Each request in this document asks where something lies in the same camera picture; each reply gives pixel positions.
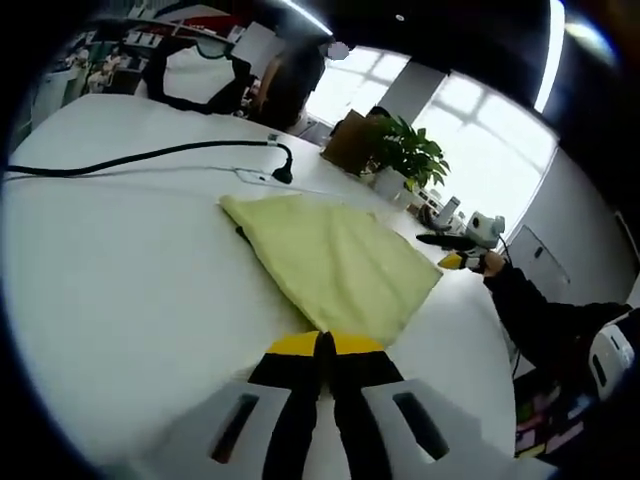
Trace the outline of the person's right hand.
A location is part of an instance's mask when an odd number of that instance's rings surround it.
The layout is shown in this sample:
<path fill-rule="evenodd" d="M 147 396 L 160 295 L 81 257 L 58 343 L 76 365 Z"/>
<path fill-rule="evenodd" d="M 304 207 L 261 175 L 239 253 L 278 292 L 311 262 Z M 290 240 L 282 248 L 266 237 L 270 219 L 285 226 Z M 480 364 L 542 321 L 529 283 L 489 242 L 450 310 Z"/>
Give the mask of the person's right hand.
<path fill-rule="evenodd" d="M 500 273 L 505 267 L 507 261 L 499 253 L 489 250 L 484 254 L 484 271 L 485 277 L 494 277 Z"/>

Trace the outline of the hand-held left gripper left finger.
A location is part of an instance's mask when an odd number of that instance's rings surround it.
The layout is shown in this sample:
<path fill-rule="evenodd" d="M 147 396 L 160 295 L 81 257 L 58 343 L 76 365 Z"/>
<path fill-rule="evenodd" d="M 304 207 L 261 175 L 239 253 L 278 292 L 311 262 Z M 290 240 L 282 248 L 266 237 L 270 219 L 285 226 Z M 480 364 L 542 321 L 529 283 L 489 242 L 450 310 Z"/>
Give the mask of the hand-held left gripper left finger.
<path fill-rule="evenodd" d="M 317 422 L 318 332 L 286 336 L 248 376 L 174 420 L 115 479 L 299 479 Z"/>

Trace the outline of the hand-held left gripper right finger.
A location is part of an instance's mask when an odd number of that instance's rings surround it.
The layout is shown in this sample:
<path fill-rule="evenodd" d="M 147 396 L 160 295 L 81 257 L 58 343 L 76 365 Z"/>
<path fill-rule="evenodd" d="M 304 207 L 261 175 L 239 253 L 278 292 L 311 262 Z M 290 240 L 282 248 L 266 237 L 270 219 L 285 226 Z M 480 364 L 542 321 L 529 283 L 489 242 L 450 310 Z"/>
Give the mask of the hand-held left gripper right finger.
<path fill-rule="evenodd" d="M 354 479 L 551 479 L 555 467 L 517 459 L 484 439 L 480 421 L 363 336 L 323 336 L 334 418 Z"/>

